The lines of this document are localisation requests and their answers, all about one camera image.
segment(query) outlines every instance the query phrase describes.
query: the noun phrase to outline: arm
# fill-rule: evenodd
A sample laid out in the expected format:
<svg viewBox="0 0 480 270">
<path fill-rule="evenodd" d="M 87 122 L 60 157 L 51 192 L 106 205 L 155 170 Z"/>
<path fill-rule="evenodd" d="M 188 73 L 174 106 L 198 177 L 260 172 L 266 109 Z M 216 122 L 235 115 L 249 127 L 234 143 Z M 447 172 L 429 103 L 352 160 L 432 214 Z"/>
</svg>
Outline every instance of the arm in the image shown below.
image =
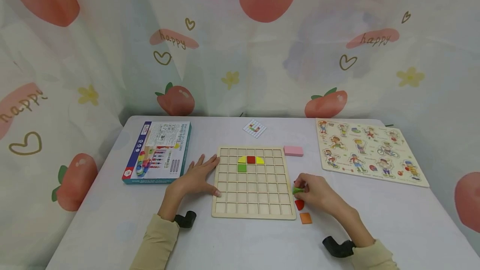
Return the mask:
<svg viewBox="0 0 480 270">
<path fill-rule="evenodd" d="M 214 155 L 203 163 L 204 158 L 202 154 L 195 165 L 193 162 L 190 164 L 185 175 L 167 187 L 160 210 L 152 217 L 130 270 L 165 269 L 179 233 L 179 226 L 173 220 L 186 194 L 208 192 L 220 196 L 217 188 L 205 181 L 208 173 L 218 165 L 219 159 Z"/>
<path fill-rule="evenodd" d="M 295 198 L 305 201 L 332 215 L 355 243 L 352 264 L 355 270 L 398 270 L 392 253 L 375 240 L 360 219 L 360 214 L 348 205 L 327 183 L 325 178 L 301 173 L 295 187 L 304 188 Z"/>
</svg>

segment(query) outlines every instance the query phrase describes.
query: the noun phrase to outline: green block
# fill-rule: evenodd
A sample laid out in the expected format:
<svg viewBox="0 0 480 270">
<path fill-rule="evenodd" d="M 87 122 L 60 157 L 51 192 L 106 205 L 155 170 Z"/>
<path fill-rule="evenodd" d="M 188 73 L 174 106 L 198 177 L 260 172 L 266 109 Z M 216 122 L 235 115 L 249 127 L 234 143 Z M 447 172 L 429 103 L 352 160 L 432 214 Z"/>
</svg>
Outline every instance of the green block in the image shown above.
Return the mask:
<svg viewBox="0 0 480 270">
<path fill-rule="evenodd" d="M 298 193 L 298 192 L 303 192 L 303 189 L 293 187 L 292 194 L 296 194 L 296 193 Z"/>
<path fill-rule="evenodd" d="M 247 166 L 246 165 L 238 165 L 239 172 L 247 172 Z"/>
</svg>

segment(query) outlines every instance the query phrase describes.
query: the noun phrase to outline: red triangle block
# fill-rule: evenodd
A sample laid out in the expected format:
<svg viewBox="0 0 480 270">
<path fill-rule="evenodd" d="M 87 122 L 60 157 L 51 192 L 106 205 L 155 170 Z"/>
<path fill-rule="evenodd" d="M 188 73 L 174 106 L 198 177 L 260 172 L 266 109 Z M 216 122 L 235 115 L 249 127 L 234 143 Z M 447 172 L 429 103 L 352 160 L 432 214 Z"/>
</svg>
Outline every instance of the red triangle block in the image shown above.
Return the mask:
<svg viewBox="0 0 480 270">
<path fill-rule="evenodd" d="M 305 201 L 295 200 L 295 205 L 297 206 L 298 210 L 303 210 L 303 207 L 305 206 Z"/>
</svg>

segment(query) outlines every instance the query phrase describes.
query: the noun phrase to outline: beige sleeve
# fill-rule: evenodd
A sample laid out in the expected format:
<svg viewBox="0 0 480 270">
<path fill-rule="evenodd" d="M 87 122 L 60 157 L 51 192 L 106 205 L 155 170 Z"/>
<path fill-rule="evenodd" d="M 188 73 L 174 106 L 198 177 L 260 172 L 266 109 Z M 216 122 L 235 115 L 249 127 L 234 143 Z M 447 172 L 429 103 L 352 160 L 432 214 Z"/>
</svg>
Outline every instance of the beige sleeve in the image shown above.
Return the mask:
<svg viewBox="0 0 480 270">
<path fill-rule="evenodd" d="M 176 222 L 153 215 L 130 270 L 164 270 L 179 229 Z"/>
<path fill-rule="evenodd" d="M 352 264 L 355 270 L 399 270 L 392 253 L 376 240 L 372 246 L 353 248 Z"/>
</svg>

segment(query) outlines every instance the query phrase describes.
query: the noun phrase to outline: white table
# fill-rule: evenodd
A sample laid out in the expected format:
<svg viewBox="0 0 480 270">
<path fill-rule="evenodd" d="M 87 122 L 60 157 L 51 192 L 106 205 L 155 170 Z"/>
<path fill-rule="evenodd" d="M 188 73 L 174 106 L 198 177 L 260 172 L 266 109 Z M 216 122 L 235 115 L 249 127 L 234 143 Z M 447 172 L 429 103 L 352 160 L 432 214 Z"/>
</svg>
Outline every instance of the white table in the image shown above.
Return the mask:
<svg viewBox="0 0 480 270">
<path fill-rule="evenodd" d="M 430 189 L 324 171 L 315 120 L 256 118 L 268 129 L 258 138 L 242 128 L 250 118 L 133 116 L 105 161 L 47 269 L 127 269 L 158 211 L 166 185 L 124 185 L 121 174 L 145 121 L 191 121 L 188 162 L 219 145 L 301 146 L 287 156 L 290 179 L 323 175 L 359 212 L 375 238 L 394 253 L 401 269 L 480 269 L 480 258 Z M 382 125 L 378 120 L 345 120 Z M 208 178 L 213 183 L 214 177 Z M 197 213 L 192 229 L 180 229 L 167 269 L 351 269 L 322 245 L 329 235 L 347 239 L 330 216 L 305 207 L 312 225 L 296 220 L 224 219 L 211 216 L 212 197 L 186 198 L 179 210 Z"/>
</svg>

